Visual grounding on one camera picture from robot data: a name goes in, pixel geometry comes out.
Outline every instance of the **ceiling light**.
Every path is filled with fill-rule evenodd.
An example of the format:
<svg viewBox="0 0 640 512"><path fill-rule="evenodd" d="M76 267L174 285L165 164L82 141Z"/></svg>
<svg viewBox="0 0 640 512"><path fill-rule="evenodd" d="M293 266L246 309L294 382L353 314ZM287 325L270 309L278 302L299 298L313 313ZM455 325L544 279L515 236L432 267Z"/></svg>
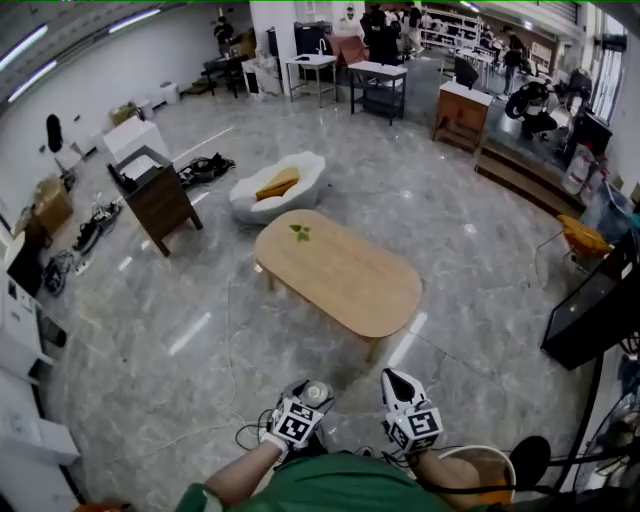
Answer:
<svg viewBox="0 0 640 512"><path fill-rule="evenodd" d="M20 55L23 51L25 51L29 46L35 43L38 39L40 39L43 35L47 33L49 27L47 25L43 25L35 32L29 34L26 38L24 38L20 43L18 43L9 53L7 53L2 60L0 60L0 71L6 68L9 63L11 63L18 55Z"/></svg>
<svg viewBox="0 0 640 512"><path fill-rule="evenodd" d="M29 87L31 87L35 82L40 80L44 75L46 75L49 71L56 67L57 62L52 60L45 67L41 68L37 71L29 80L23 83L20 87L18 87L15 92L9 96L9 103L14 101L18 96L20 96L24 91L26 91Z"/></svg>
<svg viewBox="0 0 640 512"><path fill-rule="evenodd" d="M126 19L118 23L117 25L114 25L113 27L111 27L109 29L109 34L113 34L114 32L120 30L121 28L128 27L129 25L134 24L136 21L141 21L145 18L149 18L150 16L153 16L154 14L158 14L159 12L160 12L160 9L152 9L150 11L143 12L142 14L138 14L137 16L133 16L132 18Z"/></svg>

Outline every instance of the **wooden cabinet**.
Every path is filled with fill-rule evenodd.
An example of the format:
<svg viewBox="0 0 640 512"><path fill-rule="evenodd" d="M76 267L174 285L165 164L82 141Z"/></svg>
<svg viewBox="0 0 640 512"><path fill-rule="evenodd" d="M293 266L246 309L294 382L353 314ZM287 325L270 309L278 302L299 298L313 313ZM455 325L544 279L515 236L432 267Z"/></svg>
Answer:
<svg viewBox="0 0 640 512"><path fill-rule="evenodd" d="M493 97L455 82L440 87L433 140L443 137L456 145L475 150Z"/></svg>

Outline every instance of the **wooden platform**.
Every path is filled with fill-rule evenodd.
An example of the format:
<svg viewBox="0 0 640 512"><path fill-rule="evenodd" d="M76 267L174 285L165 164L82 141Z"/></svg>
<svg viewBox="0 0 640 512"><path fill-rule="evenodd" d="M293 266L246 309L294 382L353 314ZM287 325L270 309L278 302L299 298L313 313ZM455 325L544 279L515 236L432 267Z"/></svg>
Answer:
<svg viewBox="0 0 640 512"><path fill-rule="evenodd" d="M585 209L579 197L564 189L562 175L494 140L482 143L476 172L553 216L568 215L579 219Z"/></svg>

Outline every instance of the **yellow cushion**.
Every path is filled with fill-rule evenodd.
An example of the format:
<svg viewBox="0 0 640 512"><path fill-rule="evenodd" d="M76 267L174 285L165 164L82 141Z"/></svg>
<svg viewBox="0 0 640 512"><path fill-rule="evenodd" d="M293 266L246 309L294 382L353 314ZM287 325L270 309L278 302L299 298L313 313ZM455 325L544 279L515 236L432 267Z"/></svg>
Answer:
<svg viewBox="0 0 640 512"><path fill-rule="evenodd" d="M256 192L256 199L262 201L267 197L282 196L300 181L300 172L294 167L288 167L276 174L273 179Z"/></svg>

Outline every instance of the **wooden coffee table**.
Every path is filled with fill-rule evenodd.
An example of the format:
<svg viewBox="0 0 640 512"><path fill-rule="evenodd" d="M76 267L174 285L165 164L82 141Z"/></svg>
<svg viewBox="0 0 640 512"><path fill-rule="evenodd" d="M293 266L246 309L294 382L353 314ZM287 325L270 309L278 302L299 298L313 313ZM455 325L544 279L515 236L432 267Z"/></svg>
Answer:
<svg viewBox="0 0 640 512"><path fill-rule="evenodd" d="M267 226L255 245L269 289L277 279L347 329L371 343L411 318L422 282L411 265L312 210L287 212Z"/></svg>

